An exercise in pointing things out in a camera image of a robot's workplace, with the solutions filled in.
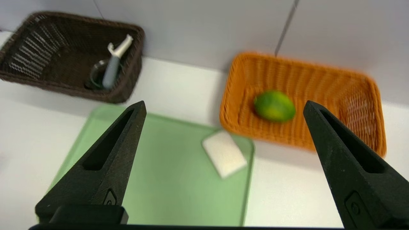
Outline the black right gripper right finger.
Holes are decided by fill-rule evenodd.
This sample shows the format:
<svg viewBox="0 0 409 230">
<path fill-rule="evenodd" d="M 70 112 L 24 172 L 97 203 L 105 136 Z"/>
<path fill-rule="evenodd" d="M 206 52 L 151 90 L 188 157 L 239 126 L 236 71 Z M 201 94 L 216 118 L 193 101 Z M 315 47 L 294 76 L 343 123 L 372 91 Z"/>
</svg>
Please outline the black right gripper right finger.
<svg viewBox="0 0 409 230">
<path fill-rule="evenodd" d="M 408 229 L 408 181 L 324 106 L 303 114 L 343 226 Z"/>
</svg>

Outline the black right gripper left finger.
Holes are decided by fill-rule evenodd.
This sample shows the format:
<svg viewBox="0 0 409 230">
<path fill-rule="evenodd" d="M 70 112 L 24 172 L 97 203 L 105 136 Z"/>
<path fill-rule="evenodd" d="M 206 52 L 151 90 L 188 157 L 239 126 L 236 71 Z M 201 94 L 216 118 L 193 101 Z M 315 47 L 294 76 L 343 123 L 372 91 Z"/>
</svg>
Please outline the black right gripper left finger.
<svg viewBox="0 0 409 230">
<path fill-rule="evenodd" d="M 39 221 L 121 221 L 147 110 L 129 106 L 36 204 Z"/>
</svg>

